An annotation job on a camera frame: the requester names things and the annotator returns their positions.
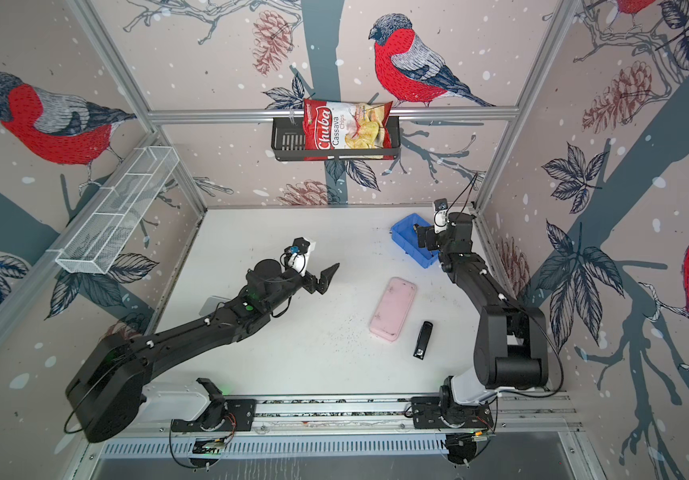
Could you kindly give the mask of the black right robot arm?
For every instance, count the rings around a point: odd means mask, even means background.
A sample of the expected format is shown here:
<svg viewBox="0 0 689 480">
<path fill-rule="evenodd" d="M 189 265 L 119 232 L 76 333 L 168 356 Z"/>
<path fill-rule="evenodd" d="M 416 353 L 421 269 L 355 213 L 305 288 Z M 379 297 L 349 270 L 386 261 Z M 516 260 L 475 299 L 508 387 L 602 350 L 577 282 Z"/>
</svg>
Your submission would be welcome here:
<svg viewBox="0 0 689 480">
<path fill-rule="evenodd" d="M 506 295 L 485 260 L 472 251 L 472 226 L 471 215 L 452 213 L 444 230 L 415 224 L 413 231 L 418 246 L 437 254 L 441 270 L 479 315 L 475 379 L 488 389 L 546 386 L 549 346 L 544 317 Z"/>
</svg>

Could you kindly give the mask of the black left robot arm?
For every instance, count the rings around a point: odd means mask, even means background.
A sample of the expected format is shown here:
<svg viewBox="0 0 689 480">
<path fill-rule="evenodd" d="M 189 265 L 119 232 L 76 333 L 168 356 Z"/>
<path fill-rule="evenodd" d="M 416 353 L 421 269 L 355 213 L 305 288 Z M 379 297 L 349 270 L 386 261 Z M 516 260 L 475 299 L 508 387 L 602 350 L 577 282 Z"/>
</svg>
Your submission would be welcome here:
<svg viewBox="0 0 689 480">
<path fill-rule="evenodd" d="M 78 420 L 78 432 L 90 443 L 120 434 L 138 416 L 144 386 L 200 354 L 256 334 L 296 292 L 326 293 L 338 268 L 336 263 L 315 276 L 264 259 L 246 272 L 236 297 L 206 316 L 148 336 L 114 333 L 100 340 L 66 388 L 68 418 Z"/>
</svg>

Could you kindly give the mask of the blue plastic bin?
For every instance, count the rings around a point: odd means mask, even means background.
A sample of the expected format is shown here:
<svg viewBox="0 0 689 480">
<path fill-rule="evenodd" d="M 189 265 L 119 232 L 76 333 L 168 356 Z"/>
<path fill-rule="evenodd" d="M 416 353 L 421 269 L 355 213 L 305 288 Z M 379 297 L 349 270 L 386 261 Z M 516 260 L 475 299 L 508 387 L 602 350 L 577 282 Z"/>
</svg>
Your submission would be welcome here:
<svg viewBox="0 0 689 480">
<path fill-rule="evenodd" d="M 437 254 L 430 252 L 417 243 L 417 234 L 414 227 L 428 227 L 430 231 L 434 226 L 416 213 L 409 214 L 390 227 L 391 240 L 400 247 L 406 255 L 413 259 L 424 269 L 430 268 L 437 260 Z"/>
</svg>

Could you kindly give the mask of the pink rectangular case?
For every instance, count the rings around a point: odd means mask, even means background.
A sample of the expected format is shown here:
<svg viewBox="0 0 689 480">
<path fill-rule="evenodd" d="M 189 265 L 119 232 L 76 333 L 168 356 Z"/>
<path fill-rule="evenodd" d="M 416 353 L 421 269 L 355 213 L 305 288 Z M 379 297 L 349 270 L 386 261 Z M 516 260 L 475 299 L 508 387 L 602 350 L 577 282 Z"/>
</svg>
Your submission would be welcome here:
<svg viewBox="0 0 689 480">
<path fill-rule="evenodd" d="M 394 342 L 404 326 L 416 296 L 417 287 L 404 279 L 391 278 L 368 324 L 369 332 Z"/>
</svg>

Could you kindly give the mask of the white square adapter box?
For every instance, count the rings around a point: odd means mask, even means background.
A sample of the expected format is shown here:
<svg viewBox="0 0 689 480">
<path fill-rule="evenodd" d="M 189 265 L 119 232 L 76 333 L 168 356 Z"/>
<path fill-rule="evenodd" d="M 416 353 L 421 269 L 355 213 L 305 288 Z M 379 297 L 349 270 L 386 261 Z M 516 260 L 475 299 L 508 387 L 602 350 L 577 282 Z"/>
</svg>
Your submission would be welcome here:
<svg viewBox="0 0 689 480">
<path fill-rule="evenodd" d="M 200 317 L 210 316 L 212 313 L 214 313 L 214 311 L 226 304 L 226 302 L 228 302 L 228 298 L 212 295 L 206 299 L 206 302 L 204 302 L 204 305 L 202 305 L 202 308 L 200 308 L 198 315 Z"/>
</svg>

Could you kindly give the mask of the black stapler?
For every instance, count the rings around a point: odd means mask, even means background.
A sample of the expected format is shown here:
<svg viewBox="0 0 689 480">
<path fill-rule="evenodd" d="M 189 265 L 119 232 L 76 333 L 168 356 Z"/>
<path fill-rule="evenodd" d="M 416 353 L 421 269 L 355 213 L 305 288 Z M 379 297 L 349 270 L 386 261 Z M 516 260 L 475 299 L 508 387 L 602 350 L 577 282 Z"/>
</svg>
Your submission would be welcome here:
<svg viewBox="0 0 689 480">
<path fill-rule="evenodd" d="M 433 323 L 431 321 L 424 321 L 416 338 L 416 344 L 413 350 L 414 358 L 424 360 L 432 331 Z"/>
</svg>

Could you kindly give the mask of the red cassava chips bag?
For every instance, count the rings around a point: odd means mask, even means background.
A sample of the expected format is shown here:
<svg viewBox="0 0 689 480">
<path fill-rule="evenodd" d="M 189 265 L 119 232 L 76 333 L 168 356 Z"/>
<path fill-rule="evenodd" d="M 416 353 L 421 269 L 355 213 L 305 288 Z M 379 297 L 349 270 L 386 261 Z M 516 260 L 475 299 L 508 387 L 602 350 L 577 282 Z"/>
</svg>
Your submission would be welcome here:
<svg viewBox="0 0 689 480">
<path fill-rule="evenodd" d="M 386 123 L 392 103 L 346 103 L 304 100 L 306 148 L 324 149 L 314 142 L 328 140 L 330 135 L 345 136 L 350 149 L 389 148 Z"/>
</svg>

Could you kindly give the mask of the black wall basket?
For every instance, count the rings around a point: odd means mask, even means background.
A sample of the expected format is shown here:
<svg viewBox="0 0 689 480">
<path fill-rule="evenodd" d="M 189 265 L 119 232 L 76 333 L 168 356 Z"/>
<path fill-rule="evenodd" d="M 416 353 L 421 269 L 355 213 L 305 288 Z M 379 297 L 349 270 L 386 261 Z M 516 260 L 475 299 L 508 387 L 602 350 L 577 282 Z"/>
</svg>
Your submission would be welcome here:
<svg viewBox="0 0 689 480">
<path fill-rule="evenodd" d="M 272 122 L 272 151 L 278 161 L 318 161 L 342 159 L 394 160 L 400 156 L 401 135 L 399 118 L 390 117 L 386 123 L 389 148 L 350 149 L 345 136 L 332 134 L 328 140 L 314 142 L 314 146 L 324 149 L 306 148 L 306 132 L 302 120 L 296 118 L 274 117 Z"/>
</svg>

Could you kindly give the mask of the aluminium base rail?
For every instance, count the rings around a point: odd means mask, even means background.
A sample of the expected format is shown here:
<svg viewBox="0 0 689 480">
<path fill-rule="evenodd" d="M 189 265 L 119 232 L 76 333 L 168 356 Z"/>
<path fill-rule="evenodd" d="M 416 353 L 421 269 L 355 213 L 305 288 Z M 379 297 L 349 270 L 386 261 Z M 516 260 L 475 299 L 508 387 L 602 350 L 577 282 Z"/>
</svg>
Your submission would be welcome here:
<svg viewBox="0 0 689 480">
<path fill-rule="evenodd" d="M 328 455 L 444 454 L 449 446 L 486 443 L 506 433 L 580 432 L 565 395 L 489 400 L 470 419 L 441 417 L 433 398 L 350 396 L 271 398 L 240 408 L 238 431 L 204 431 L 158 422 L 102 445 L 101 460 L 210 461 Z"/>
</svg>

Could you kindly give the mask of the aluminium right corner post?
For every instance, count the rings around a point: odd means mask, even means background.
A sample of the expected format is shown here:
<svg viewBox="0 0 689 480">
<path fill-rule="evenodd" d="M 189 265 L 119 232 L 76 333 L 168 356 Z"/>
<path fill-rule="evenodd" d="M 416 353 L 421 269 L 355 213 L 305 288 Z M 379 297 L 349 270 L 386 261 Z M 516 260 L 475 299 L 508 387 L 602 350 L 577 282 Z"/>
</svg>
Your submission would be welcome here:
<svg viewBox="0 0 689 480">
<path fill-rule="evenodd" d="M 579 6 L 579 1 L 558 1 L 552 14 L 548 14 L 548 30 L 531 66 L 522 92 L 516 103 L 516 116 L 509 120 L 504 129 L 500 144 L 497 146 L 492 164 L 486 173 L 476 198 L 476 210 L 484 212 L 490 204 L 496 184 L 500 180 L 507 160 L 510 158 L 518 137 L 522 132 L 529 114 L 538 98 L 539 92 L 548 76 L 549 70 L 560 50 L 565 36 L 570 30 L 572 18 Z"/>
</svg>

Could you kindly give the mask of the aluminium corner frame post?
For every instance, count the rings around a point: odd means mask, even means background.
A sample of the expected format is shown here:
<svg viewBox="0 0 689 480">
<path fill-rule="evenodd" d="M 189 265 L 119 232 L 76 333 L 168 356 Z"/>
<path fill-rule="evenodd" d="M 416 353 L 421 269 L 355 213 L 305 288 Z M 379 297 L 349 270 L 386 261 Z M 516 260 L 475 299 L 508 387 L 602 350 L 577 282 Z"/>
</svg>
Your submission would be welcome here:
<svg viewBox="0 0 689 480">
<path fill-rule="evenodd" d="M 126 64 L 124 58 L 120 55 L 120 50 L 114 45 L 108 30 L 106 30 L 98 12 L 96 12 L 96 8 L 92 6 L 92 2 L 68 0 L 66 4 L 70 6 L 72 14 L 74 14 L 80 26 L 82 26 L 82 30 L 84 30 L 86 37 L 90 40 L 90 44 L 92 44 L 92 47 L 96 50 L 102 62 L 104 62 L 104 66 L 108 68 L 108 73 L 112 76 L 118 88 L 122 90 L 126 102 L 132 108 L 132 112 L 136 114 L 136 118 L 138 118 L 148 137 L 153 137 L 154 144 L 156 145 L 172 147 L 172 142 L 168 140 L 166 134 L 152 123 L 152 110 L 146 98 L 144 98 L 144 92 L 142 92 L 138 82 L 132 77 L 130 66 Z M 206 206 L 206 202 L 200 190 L 198 190 L 190 170 L 184 164 L 184 160 L 180 160 L 180 164 L 176 166 L 172 175 L 178 182 L 182 194 L 184 194 L 194 212 L 198 216 L 204 217 L 206 212 L 208 212 L 208 206 Z"/>
</svg>

